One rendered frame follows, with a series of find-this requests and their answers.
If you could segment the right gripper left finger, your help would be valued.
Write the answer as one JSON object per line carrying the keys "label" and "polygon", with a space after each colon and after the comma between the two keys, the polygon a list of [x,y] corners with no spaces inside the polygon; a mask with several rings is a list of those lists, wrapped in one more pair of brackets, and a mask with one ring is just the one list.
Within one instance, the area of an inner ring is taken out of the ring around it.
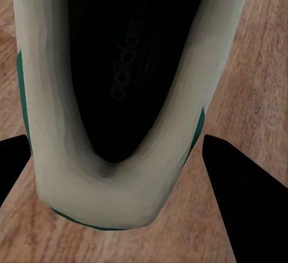
{"label": "right gripper left finger", "polygon": [[0,206],[31,158],[26,135],[0,141]]}

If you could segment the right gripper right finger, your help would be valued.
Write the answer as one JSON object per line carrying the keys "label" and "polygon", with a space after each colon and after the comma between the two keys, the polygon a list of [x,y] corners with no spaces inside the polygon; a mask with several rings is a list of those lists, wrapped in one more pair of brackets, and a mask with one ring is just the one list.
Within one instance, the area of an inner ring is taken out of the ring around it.
{"label": "right gripper right finger", "polygon": [[222,138],[202,154],[236,263],[288,263],[288,188]]}

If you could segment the gym shoe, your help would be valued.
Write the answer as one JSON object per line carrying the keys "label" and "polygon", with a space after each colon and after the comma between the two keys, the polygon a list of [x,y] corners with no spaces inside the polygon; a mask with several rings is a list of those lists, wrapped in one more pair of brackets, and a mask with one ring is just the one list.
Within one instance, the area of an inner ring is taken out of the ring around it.
{"label": "gym shoe", "polygon": [[202,133],[246,0],[13,0],[38,197],[149,226]]}

